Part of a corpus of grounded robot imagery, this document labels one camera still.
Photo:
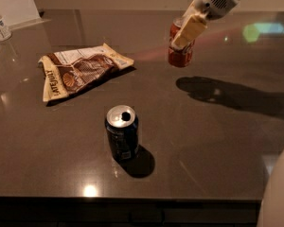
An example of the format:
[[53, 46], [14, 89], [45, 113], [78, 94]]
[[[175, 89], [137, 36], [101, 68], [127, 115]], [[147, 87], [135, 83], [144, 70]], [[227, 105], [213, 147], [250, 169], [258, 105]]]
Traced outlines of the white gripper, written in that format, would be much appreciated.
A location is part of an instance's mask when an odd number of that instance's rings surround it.
[[[184, 49], [207, 29], [206, 20], [224, 17], [240, 0], [194, 0], [184, 12], [180, 30], [174, 36], [171, 46]], [[192, 14], [195, 9], [200, 13]]]

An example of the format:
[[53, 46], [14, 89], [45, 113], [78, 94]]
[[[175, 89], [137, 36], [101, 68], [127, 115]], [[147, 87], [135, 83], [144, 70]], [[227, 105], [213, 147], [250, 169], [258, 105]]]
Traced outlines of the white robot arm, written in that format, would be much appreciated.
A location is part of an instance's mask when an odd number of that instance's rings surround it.
[[[207, 22], [225, 16], [240, 0], [193, 0], [182, 16], [180, 30], [170, 42], [183, 50], [207, 28]], [[284, 150], [278, 156], [266, 184], [257, 227], [284, 227]]]

